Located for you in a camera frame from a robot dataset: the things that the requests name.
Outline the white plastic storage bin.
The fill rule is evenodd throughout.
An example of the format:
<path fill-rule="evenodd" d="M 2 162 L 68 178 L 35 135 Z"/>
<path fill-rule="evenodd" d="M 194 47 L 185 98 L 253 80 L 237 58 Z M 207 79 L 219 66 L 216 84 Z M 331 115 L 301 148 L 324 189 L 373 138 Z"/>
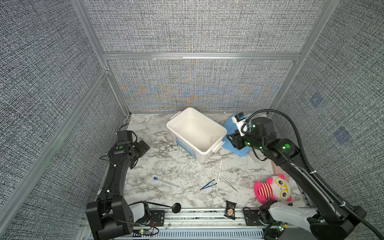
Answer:
<path fill-rule="evenodd" d="M 166 124 L 178 146 L 199 163 L 205 163 L 223 145 L 227 130 L 194 108 L 186 108 Z"/>

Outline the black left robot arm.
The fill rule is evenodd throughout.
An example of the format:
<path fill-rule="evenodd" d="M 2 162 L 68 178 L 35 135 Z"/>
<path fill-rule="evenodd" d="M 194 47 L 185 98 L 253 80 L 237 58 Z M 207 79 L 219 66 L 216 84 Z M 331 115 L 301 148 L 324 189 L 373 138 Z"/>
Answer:
<path fill-rule="evenodd" d="M 88 203 L 87 219 L 95 240 L 112 240 L 133 232 L 134 215 L 124 198 L 127 171 L 150 147 L 133 131 L 117 132 L 118 141 L 106 154 L 110 166 L 99 195 Z"/>

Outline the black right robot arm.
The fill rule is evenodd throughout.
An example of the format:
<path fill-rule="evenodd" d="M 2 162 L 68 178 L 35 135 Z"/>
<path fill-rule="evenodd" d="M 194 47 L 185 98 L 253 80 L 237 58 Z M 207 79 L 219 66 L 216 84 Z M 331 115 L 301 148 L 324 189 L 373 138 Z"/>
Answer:
<path fill-rule="evenodd" d="M 254 152 L 260 151 L 267 160 L 281 167 L 315 205 L 313 208 L 285 205 L 283 202 L 290 202 L 292 196 L 284 175 L 269 177 L 264 183 L 256 182 L 255 195 L 261 203 L 259 219 L 267 225 L 265 238 L 270 236 L 269 229 L 277 223 L 306 230 L 318 240 L 344 240 L 358 224 L 363 224 L 382 240 L 383 234 L 365 220 L 367 212 L 346 202 L 311 167 L 293 120 L 281 111 L 275 111 L 291 124 L 296 143 L 279 139 L 273 121 L 261 117 L 261 113 L 257 111 L 249 117 L 244 113 L 234 115 L 232 122 L 237 129 L 227 138 L 238 150 L 250 147 Z"/>

